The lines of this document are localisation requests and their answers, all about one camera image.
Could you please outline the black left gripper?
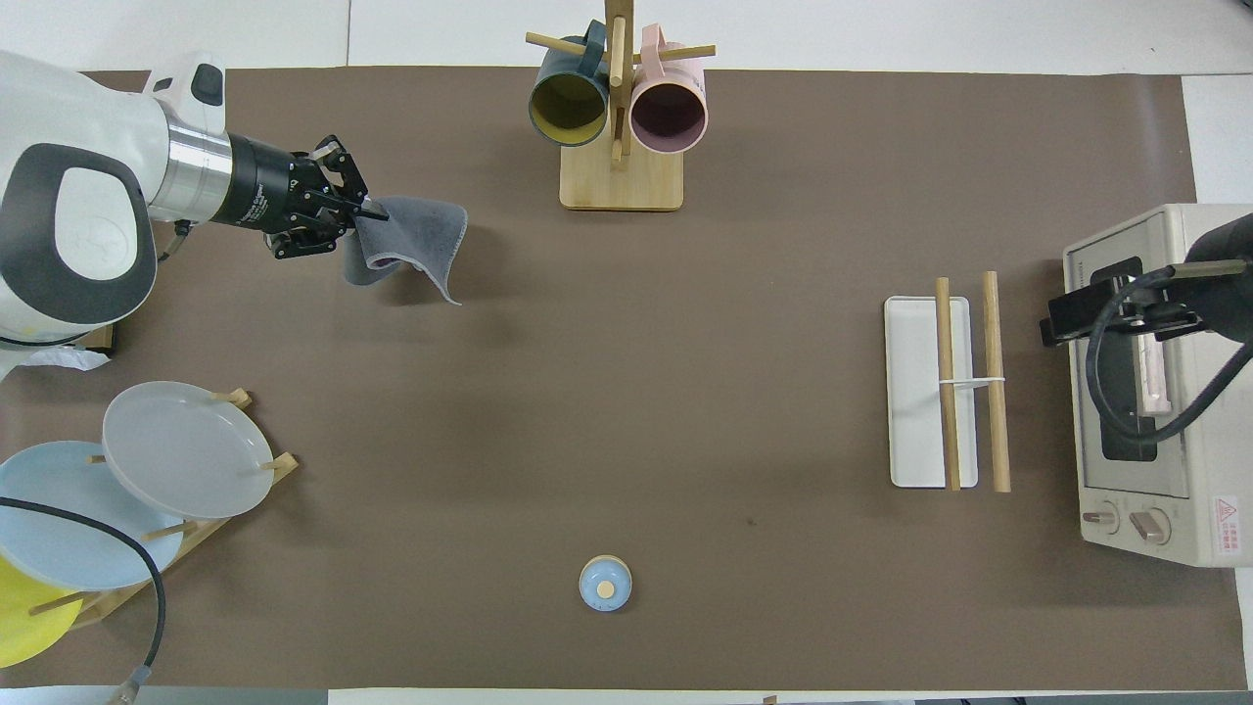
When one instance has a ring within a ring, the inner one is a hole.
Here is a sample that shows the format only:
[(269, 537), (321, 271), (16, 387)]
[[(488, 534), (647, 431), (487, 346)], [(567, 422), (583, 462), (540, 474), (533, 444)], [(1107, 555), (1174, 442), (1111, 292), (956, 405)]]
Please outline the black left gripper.
[[(332, 253), (337, 240), (356, 228), (353, 220), (390, 218), (371, 200), (355, 157), (337, 135), (325, 136), (309, 157), (241, 134), (231, 134), (229, 144), (227, 223), (264, 232), (274, 259)], [(316, 218), (315, 195), (328, 197), (331, 213), (345, 218)]]

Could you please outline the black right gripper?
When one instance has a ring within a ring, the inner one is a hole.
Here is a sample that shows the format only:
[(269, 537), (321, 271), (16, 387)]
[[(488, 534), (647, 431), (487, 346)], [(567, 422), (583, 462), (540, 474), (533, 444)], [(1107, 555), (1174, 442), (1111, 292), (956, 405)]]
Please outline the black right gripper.
[[(1187, 263), (1240, 260), (1244, 269), (1228, 275), (1199, 278), (1187, 291), (1184, 301), (1172, 293), (1167, 282), (1136, 278), (1131, 282), (1131, 318), (1128, 336), (1154, 336), (1177, 339), (1200, 333), (1203, 321), (1209, 331), (1235, 343), (1252, 339), (1252, 214), (1204, 233), (1187, 250)], [(1101, 309), (1115, 293), (1066, 293), (1048, 301), (1046, 317), (1040, 321), (1042, 347), (1060, 347), (1069, 341), (1088, 338)]]

